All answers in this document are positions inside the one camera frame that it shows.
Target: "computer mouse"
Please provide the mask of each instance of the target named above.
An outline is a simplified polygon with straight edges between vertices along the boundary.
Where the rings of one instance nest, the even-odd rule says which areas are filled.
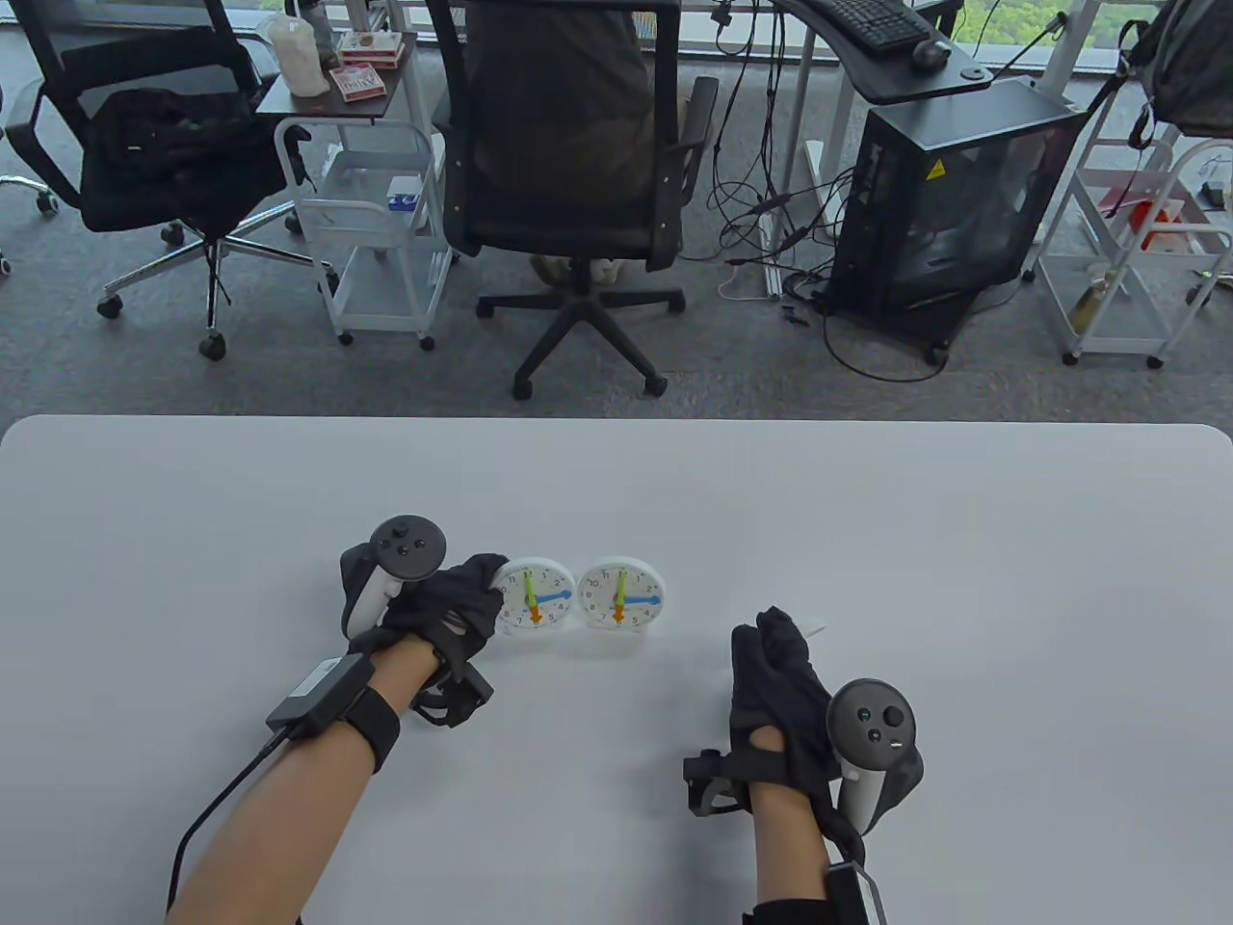
[[[940,38],[926,38],[912,48],[912,70],[936,74],[951,59],[951,46]]]

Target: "gray carpet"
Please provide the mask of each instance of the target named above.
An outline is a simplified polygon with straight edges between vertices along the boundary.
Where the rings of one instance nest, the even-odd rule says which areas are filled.
[[[439,69],[433,64],[430,70],[439,85]],[[735,69],[719,73],[730,85]],[[11,99],[36,74],[21,33],[0,30],[5,95]],[[737,166],[743,170],[757,147],[763,74],[751,70],[739,97],[725,136],[725,176],[737,174]],[[834,72],[815,72],[806,118],[811,137],[820,137],[825,101],[835,86]],[[784,99],[792,88],[789,72]],[[1094,90],[1089,84],[1075,95],[1088,99]],[[1139,104],[1133,92],[1123,95],[1117,121],[1127,125]],[[787,118],[785,102],[776,122],[780,139]],[[850,131],[853,152],[862,123],[863,112]],[[75,169],[74,146],[63,126],[51,125],[46,137],[53,153]],[[22,170],[0,143],[0,173]],[[720,226],[703,206],[710,187],[705,173],[686,216],[690,254],[710,253]],[[806,176],[800,164],[797,185],[808,185]],[[810,211],[804,201],[798,208]],[[255,237],[271,244],[291,242],[281,224]],[[17,418],[44,412],[1189,421],[1233,433],[1233,312],[1223,292],[1200,314],[1169,365],[1149,372],[1137,358],[1088,356],[1078,369],[1063,368],[1039,296],[1031,287],[1011,286],[989,294],[988,302],[1012,297],[970,323],[941,376],[920,385],[887,385],[837,366],[822,347],[816,321],[798,327],[782,318],[776,302],[720,298],[716,286],[730,273],[721,263],[678,261],[656,274],[653,285],[682,286],[689,298],[684,316],[662,308],[620,313],[668,376],[666,396],[641,398],[640,377],[593,332],[580,328],[535,376],[535,397],[518,403],[509,397],[510,377],[546,318],[498,312],[494,321],[481,323],[471,307],[481,292],[535,289],[522,255],[485,252],[454,268],[432,354],[399,334],[361,333],[353,347],[343,348],[308,273],[233,255],[224,280],[236,305],[224,306],[221,322],[231,349],[215,365],[196,353],[205,316],[206,274],[200,264],[126,291],[118,322],[95,314],[104,282],[163,252],[157,232],[92,234],[72,210],[44,220],[32,196],[4,189],[0,248],[14,264],[14,275],[0,279],[0,433]],[[820,254],[815,245],[801,245],[797,259],[809,265]],[[625,280],[639,281],[637,273]],[[1190,281],[1164,285],[1180,292]],[[761,274],[750,268],[730,290],[752,295],[760,287]],[[914,355],[843,322],[834,322],[831,333],[836,349],[870,371],[927,371]]]

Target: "keyboard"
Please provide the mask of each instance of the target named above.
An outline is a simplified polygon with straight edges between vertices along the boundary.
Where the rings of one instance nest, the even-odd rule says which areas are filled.
[[[866,54],[910,51],[930,37],[928,27],[901,0],[804,0],[834,22]]]

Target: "clock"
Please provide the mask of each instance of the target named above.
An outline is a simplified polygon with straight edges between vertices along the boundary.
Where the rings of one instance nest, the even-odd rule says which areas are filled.
[[[640,559],[600,559],[578,580],[578,606],[592,627],[642,629],[663,610],[663,578]]]
[[[539,556],[506,562],[493,576],[492,587],[506,598],[497,623],[507,633],[560,625],[577,594],[570,570]]]

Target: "forearm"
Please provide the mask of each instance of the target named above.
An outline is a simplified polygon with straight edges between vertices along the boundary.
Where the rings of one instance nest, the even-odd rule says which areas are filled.
[[[369,686],[399,714],[439,664],[432,646],[418,639],[374,661]],[[372,749],[345,723],[289,747],[215,836],[168,925],[293,923],[329,863],[372,765]]]
[[[768,751],[784,749],[783,735],[777,729],[758,729],[751,741]],[[758,903],[826,899],[830,856],[809,798],[788,787],[752,783],[750,803],[758,863]]]

